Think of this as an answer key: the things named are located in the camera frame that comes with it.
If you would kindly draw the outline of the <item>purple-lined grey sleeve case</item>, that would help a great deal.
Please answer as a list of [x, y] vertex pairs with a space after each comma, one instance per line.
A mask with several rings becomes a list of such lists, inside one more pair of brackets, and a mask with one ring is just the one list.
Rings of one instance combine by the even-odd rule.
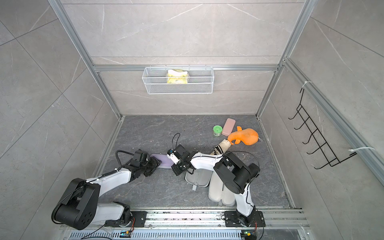
[[151, 157], [161, 161], [160, 165], [158, 166], [158, 168], [161, 169], [171, 169], [172, 165], [174, 164], [174, 162], [167, 155], [152, 154]]

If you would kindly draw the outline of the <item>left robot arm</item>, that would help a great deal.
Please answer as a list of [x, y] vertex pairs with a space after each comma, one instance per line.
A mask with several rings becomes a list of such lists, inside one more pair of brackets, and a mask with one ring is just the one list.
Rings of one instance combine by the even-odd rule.
[[92, 224], [128, 226], [134, 222], [129, 205], [123, 203], [100, 204], [103, 194], [137, 179], [151, 176], [162, 161], [142, 150], [134, 153], [117, 150], [119, 166], [108, 173], [91, 179], [73, 179], [51, 214], [51, 221], [83, 230]]

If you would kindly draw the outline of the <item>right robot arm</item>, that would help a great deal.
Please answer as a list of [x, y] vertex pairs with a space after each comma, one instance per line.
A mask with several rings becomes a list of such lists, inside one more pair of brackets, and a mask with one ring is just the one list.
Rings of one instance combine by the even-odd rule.
[[176, 176], [190, 169], [215, 172], [226, 188], [235, 195], [237, 210], [234, 222], [250, 227], [257, 221], [258, 211], [252, 201], [250, 184], [257, 178], [260, 167], [256, 164], [246, 166], [234, 153], [213, 156], [200, 152], [188, 152], [181, 145], [179, 151], [169, 150], [167, 157], [173, 161], [172, 170]]

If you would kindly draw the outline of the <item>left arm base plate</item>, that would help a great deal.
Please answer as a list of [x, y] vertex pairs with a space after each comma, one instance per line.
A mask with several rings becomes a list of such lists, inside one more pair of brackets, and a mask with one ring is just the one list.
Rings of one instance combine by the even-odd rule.
[[145, 226], [146, 218], [147, 218], [148, 212], [146, 211], [133, 211], [130, 212], [130, 215], [123, 215], [122, 219], [120, 220], [109, 220], [106, 221], [105, 227], [131, 227], [134, 226], [134, 228], [142, 228]]

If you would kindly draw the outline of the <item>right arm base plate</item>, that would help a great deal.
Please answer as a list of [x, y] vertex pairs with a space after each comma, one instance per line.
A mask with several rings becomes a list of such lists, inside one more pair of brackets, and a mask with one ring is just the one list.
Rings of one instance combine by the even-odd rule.
[[221, 218], [225, 221], [226, 227], [263, 228], [266, 226], [264, 214], [261, 211], [252, 211], [247, 217], [238, 211], [225, 211]]

